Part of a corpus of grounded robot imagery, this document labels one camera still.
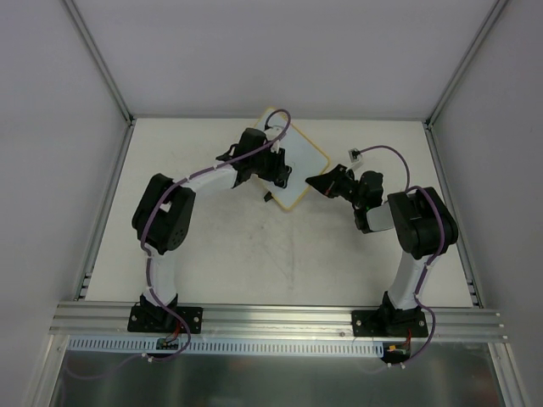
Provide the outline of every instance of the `white table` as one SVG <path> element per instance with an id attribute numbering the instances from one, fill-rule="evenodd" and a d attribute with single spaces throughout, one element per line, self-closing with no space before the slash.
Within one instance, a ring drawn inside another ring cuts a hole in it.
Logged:
<path id="1" fill-rule="evenodd" d="M 138 119 L 92 273 L 87 300 L 136 302 L 145 288 L 145 256 L 131 227 L 149 178 L 179 179 L 209 166 L 256 120 Z M 421 123 L 297 120 L 296 126 L 336 164 L 349 148 L 388 144 L 411 167 L 412 185 L 435 187 L 437 175 Z M 406 183 L 389 151 L 365 154 L 356 172 L 384 174 L 386 193 Z M 350 204 L 309 191 L 291 211 L 262 199 L 257 179 L 197 199 L 188 237 L 175 252 L 179 301 L 206 304 L 379 305 L 400 262 L 394 231 L 364 235 Z M 423 302 L 471 307 L 456 246 L 434 267 Z"/>

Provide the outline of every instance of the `wall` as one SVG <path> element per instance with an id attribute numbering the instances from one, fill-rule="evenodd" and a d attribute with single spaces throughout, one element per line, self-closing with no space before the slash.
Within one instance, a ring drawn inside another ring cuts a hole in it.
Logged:
<path id="1" fill-rule="evenodd" d="M 513 0 L 435 127 L 486 305 L 543 405 L 543 3 Z"/>
<path id="2" fill-rule="evenodd" d="M 0 388 L 20 405 L 124 122 L 61 3 L 0 3 Z"/>
<path id="3" fill-rule="evenodd" d="M 77 0 L 134 114 L 425 119 L 495 0 Z"/>

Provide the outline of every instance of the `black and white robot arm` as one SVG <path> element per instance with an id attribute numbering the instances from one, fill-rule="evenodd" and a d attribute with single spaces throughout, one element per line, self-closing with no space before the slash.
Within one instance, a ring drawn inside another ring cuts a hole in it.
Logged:
<path id="1" fill-rule="evenodd" d="M 282 131 L 282 127 L 276 126 L 265 131 L 246 129 L 238 143 L 233 144 L 226 153 L 216 158 L 218 164 L 249 155 L 248 153 L 278 137 Z M 148 318 L 154 319 L 155 325 L 158 323 L 166 329 L 172 323 L 171 316 L 163 310 L 161 304 L 166 304 L 170 309 L 174 309 L 177 304 L 174 282 L 175 256 L 171 251 L 177 249 L 188 234 L 195 198 L 201 199 L 235 188 L 253 174 L 285 188 L 290 173 L 291 168 L 285 164 L 285 150 L 280 147 L 279 142 L 275 142 L 270 148 L 251 154 L 247 158 L 232 164 L 222 164 L 221 168 L 193 176 L 168 194 L 148 228 L 144 242 L 153 258 L 153 267 L 150 271 L 153 286 L 147 287 L 140 296 L 140 306 L 145 309 Z M 140 242 L 152 212 L 163 194 L 173 185 L 173 179 L 162 174 L 153 176 L 149 181 L 132 217 L 132 227 L 136 229 Z"/>
<path id="2" fill-rule="evenodd" d="M 412 334 L 413 337 L 426 337 L 427 324 L 416 298 L 416 295 L 422 295 L 427 280 L 423 272 L 425 267 L 428 271 L 430 258 L 435 264 L 436 258 L 458 238 L 456 222 L 437 192 L 427 187 L 413 193 L 392 193 L 383 202 L 382 174 L 367 171 L 357 180 L 353 171 L 343 165 L 326 174 L 310 177 L 306 182 L 328 198 L 342 197 L 349 201 L 356 227 L 363 233 L 394 228 L 403 250 L 396 277 L 384 293 L 383 302 L 379 309 L 370 311 L 363 322 L 359 320 L 361 324 L 354 327 L 355 335 L 407 337 Z M 434 209 L 437 209 L 440 222 Z M 441 225 L 445 240 L 439 251 Z"/>

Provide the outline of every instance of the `yellow edge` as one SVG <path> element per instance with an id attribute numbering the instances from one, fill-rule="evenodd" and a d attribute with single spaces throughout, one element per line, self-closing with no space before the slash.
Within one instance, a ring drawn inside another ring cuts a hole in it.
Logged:
<path id="1" fill-rule="evenodd" d="M 262 116 L 256 121 L 255 125 L 257 125 L 257 124 L 264 118 L 264 115 L 265 115 L 266 112 L 267 112 L 268 110 L 270 110 L 270 109 L 271 109 L 271 110 L 276 110 L 276 108 L 274 108 L 274 107 L 272 107 L 272 106 L 269 107 L 268 109 L 266 109 L 265 112 L 262 114 Z M 316 144 L 315 144 L 308 136 L 306 136 L 303 132 L 301 132 L 301 131 L 299 130 L 298 127 L 296 127 L 296 126 L 293 125 L 292 123 L 291 123 L 290 125 L 291 125 L 294 129 L 296 129 L 296 131 L 297 131 L 299 134 L 301 134 L 302 137 L 303 137 L 305 140 L 307 140 L 314 148 L 316 148 L 316 149 L 318 150 L 319 153 L 321 153 L 321 154 L 324 156 L 324 158 L 325 158 L 326 161 L 327 161 L 327 164 L 326 164 L 326 166 L 322 169 L 322 171 L 319 173 L 319 175 L 323 174 L 324 171 L 326 171 L 327 168 L 328 168 L 328 167 L 330 166 L 330 164 L 331 164 L 331 159 L 330 159 L 330 157 L 328 157 L 328 154 L 326 154 L 324 151 L 322 151 L 322 150 L 319 148 L 319 146 L 317 146 L 317 145 L 316 145 Z M 266 188 L 266 184 L 265 184 L 260 178 L 259 178 L 258 180 L 260 181 L 260 183 L 262 184 L 262 186 L 263 186 L 265 189 L 267 189 L 267 188 Z M 291 210 L 291 209 L 292 209 L 294 206 L 296 206 L 296 205 L 298 204 L 298 202 L 299 202 L 299 201 L 307 194 L 307 191 L 309 191 L 309 187 L 310 187 L 310 186 L 308 185 L 308 186 L 305 188 L 305 190 L 302 192 L 302 194 L 298 197 L 298 199 L 296 199 L 296 200 L 294 201 L 294 203 L 293 203 L 292 205 L 290 205 L 290 207 L 288 207 L 288 208 L 285 208 L 285 206 L 284 206 L 280 201 L 277 201 L 277 200 L 275 199 L 275 196 L 273 195 L 273 192 L 271 193 L 271 195 L 274 197 L 275 202 L 277 202 L 277 204 L 278 204 L 283 210 Z"/>

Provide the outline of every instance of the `white panel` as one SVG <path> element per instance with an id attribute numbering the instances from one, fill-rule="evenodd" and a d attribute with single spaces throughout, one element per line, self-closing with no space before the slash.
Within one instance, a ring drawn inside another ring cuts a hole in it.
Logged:
<path id="1" fill-rule="evenodd" d="M 436 125 L 486 306 L 543 405 L 543 2 L 513 1 Z"/>
<path id="2" fill-rule="evenodd" d="M 59 1 L 0 2 L 0 55 L 0 388 L 19 406 L 124 122 Z"/>
<path id="3" fill-rule="evenodd" d="M 494 0 L 78 0 L 135 114 L 426 118 Z"/>
<path id="4" fill-rule="evenodd" d="M 145 288 L 145 255 L 131 220 L 149 178 L 176 179 L 212 164 L 239 140 L 245 119 L 139 119 L 126 156 L 87 299 L 136 302 Z M 421 123 L 297 120 L 329 154 L 332 168 L 350 148 L 389 144 L 411 166 L 413 183 L 437 187 Z M 365 170 L 384 173 L 385 194 L 405 187 L 406 172 L 390 151 L 364 154 Z M 394 280 L 401 247 L 394 230 L 364 235 L 341 198 L 310 190 L 290 212 L 262 199 L 253 179 L 196 202 L 187 239 L 173 252 L 179 299 L 205 304 L 379 305 Z M 423 301 L 471 306 L 456 246 L 433 268 Z"/>

